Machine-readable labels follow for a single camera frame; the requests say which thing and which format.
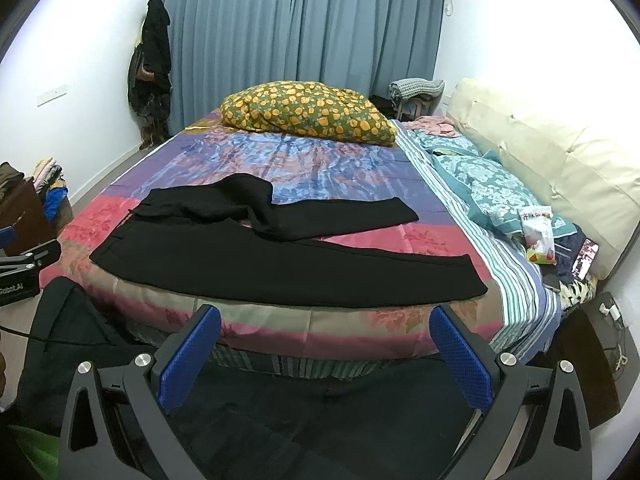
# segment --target wall socket panel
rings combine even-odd
[[[53,90],[49,90],[47,92],[40,94],[38,97],[36,97],[38,106],[42,106],[44,103],[48,103],[49,101],[53,101],[53,99],[62,97],[68,92],[68,90],[69,90],[68,85],[62,85],[62,86],[59,86],[58,88],[54,88]]]

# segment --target gray waffle blanket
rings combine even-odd
[[[424,94],[430,97],[431,100],[441,95],[443,91],[444,81],[442,79],[429,81],[428,79],[413,77],[409,79],[399,79],[398,81],[393,81],[389,85],[391,101],[396,106],[396,108],[398,108],[401,101],[410,99],[412,97]]]

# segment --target headboard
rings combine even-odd
[[[590,272],[606,278],[640,221],[638,123],[627,132],[608,131],[580,118],[546,115],[522,97],[473,79],[456,86],[447,115],[483,153],[494,150],[540,202],[600,245]]]

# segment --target baseboard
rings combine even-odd
[[[100,182],[102,179],[104,179],[105,176],[110,174],[111,171],[115,170],[120,164],[122,164],[125,160],[127,160],[130,156],[133,156],[137,152],[138,152],[138,146],[136,145],[133,148],[131,148],[128,152],[124,153],[122,156],[114,160],[110,165],[104,168],[100,173],[96,174],[89,182],[84,184],[84,186],[82,186],[80,189],[78,189],[78,191],[76,191],[75,193],[73,193],[73,195],[69,197],[69,202],[71,202],[71,205],[73,206],[86,193],[88,193],[88,191],[93,186],[98,184],[98,182]]]

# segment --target pillowcase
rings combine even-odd
[[[497,229],[507,236],[522,233],[518,211],[527,205],[541,205],[513,174],[495,160],[495,153],[484,157],[432,155],[433,167],[451,190],[469,206],[468,216],[485,229]],[[554,238],[576,232],[575,226],[554,213]]]
[[[427,134],[423,129],[407,130],[420,147],[427,153],[439,155],[472,155],[482,156],[482,153],[466,137],[438,137]]]
[[[229,95],[220,107],[226,124],[248,132],[276,132],[391,146],[396,127],[363,95],[313,81],[276,81]]]

